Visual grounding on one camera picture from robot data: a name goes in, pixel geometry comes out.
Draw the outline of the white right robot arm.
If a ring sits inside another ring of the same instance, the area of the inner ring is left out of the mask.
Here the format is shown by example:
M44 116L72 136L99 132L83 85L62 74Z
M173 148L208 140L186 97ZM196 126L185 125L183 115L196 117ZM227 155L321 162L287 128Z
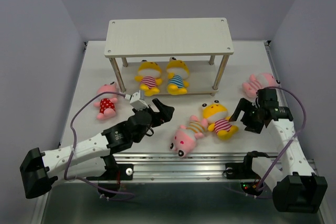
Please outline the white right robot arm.
M307 161L298 139L302 130L295 129L290 109L279 105L277 88L259 89L255 102L241 98L229 120L240 120L245 131L252 133L265 129L278 155L272 161L264 152L248 152L241 163L227 163L223 175L241 181L254 179L255 183L240 185L247 196L259 198L268 187L279 212L318 212L328 183Z

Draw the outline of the yellow frog toy blue stripes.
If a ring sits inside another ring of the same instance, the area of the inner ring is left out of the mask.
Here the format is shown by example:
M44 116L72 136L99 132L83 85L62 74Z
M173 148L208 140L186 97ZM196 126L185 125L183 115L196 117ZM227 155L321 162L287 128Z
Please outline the yellow frog toy blue stripes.
M171 57L167 66L167 92L171 95L184 95L187 94L189 82L186 79L190 75L190 71L186 63Z

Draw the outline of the yellow frog toy red stripes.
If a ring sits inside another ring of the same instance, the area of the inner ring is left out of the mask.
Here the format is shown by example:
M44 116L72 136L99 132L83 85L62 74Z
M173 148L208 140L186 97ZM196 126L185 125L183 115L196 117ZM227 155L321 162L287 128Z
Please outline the yellow frog toy red stripes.
M220 140L228 140L238 132L238 127L229 121L228 110L218 100L202 104L202 115L207 120L208 131L214 132Z

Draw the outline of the yellow frog toy pink stripes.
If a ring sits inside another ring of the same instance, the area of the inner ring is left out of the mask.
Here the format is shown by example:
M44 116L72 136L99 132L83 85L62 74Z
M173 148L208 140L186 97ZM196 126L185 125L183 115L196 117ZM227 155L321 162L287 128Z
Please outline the yellow frog toy pink stripes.
M134 79L139 82L139 88L145 96L156 95L160 93L159 86L163 82L162 69L156 62L142 60Z

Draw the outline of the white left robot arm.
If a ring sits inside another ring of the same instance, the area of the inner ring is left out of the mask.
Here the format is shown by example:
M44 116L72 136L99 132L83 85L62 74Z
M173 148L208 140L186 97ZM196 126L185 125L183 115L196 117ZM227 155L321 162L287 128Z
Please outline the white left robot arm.
M77 141L77 133L72 129L72 145L44 152L39 148L28 151L19 167L27 199L48 193L58 182L80 180L87 183L87 177L98 176L98 171L106 179L113 178L118 172L113 155L130 149L133 143L141 142L148 135L148 131L169 122L173 117L175 109L157 98L152 100L158 109L155 112L140 92L123 94L122 97L129 101L134 112L126 121L82 142ZM70 167L94 158L101 158L103 161L98 171L93 168L81 175L68 175Z

